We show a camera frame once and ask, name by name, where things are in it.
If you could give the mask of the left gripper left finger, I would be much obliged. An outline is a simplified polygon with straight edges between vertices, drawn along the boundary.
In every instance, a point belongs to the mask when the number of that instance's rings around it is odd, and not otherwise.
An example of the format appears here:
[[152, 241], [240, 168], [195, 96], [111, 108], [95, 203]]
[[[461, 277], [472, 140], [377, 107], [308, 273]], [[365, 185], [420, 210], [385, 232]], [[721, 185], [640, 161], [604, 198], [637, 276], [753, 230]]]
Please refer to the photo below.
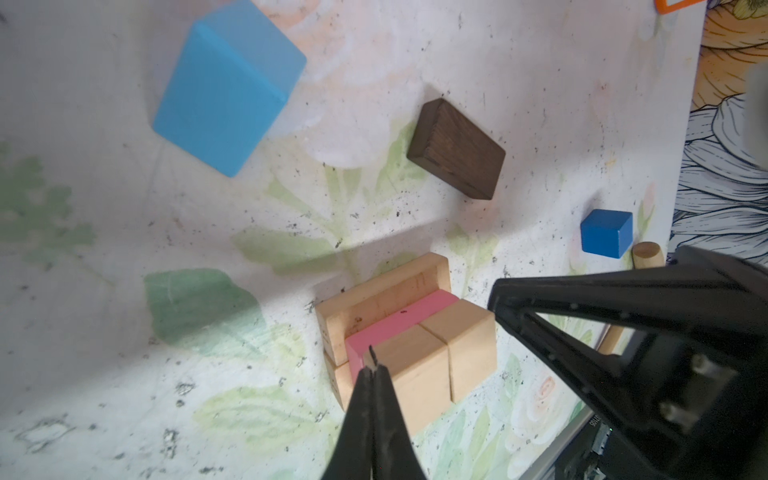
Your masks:
[[322, 480], [372, 478], [374, 436], [374, 371], [359, 371], [350, 404]]

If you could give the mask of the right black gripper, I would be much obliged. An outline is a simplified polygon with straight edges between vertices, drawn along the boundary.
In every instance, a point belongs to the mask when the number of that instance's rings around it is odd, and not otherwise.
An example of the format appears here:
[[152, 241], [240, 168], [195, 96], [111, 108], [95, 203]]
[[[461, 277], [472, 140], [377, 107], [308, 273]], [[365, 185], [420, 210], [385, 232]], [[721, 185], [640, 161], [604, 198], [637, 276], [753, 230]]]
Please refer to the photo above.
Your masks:
[[767, 475], [767, 270], [680, 247], [671, 265], [494, 284], [497, 323], [610, 427], [608, 479]]

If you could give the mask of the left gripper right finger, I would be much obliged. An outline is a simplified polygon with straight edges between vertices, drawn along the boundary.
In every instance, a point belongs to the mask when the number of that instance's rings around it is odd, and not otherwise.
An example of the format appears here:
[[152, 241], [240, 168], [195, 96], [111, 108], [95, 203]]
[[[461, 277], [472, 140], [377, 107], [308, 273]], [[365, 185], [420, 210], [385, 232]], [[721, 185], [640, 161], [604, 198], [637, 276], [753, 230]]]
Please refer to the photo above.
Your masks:
[[373, 478], [425, 480], [389, 370], [383, 364], [373, 372], [373, 401]]

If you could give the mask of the small wood cube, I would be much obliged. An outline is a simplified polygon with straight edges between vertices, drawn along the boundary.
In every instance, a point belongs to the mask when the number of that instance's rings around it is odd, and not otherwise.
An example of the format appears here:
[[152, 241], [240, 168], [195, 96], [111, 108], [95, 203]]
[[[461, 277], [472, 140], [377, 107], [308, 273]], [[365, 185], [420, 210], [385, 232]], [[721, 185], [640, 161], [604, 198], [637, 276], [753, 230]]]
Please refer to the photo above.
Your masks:
[[448, 347], [421, 325], [365, 350], [364, 362], [373, 367], [373, 350], [394, 386], [408, 433], [414, 436], [452, 405]]
[[458, 300], [420, 325], [448, 347], [453, 403], [461, 402], [495, 372], [496, 323], [492, 312]]

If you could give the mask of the pink block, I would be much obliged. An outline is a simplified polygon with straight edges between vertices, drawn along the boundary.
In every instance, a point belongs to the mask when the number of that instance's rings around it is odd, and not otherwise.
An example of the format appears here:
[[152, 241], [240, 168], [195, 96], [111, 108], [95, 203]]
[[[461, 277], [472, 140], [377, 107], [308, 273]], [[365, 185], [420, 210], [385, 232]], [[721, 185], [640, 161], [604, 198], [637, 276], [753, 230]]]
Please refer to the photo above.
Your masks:
[[452, 293], [437, 290], [348, 337], [345, 347], [352, 380], [357, 379], [364, 367], [364, 354], [370, 347], [405, 332], [458, 301]]

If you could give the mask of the light blue triangular block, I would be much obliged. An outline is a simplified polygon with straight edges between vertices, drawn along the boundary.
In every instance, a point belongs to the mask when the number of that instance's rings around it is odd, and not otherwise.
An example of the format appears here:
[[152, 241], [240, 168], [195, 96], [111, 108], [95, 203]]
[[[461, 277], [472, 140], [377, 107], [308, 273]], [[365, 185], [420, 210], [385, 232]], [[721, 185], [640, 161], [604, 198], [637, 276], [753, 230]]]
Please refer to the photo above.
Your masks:
[[285, 107], [306, 63], [253, 2], [233, 1], [190, 28], [152, 127], [234, 177]]

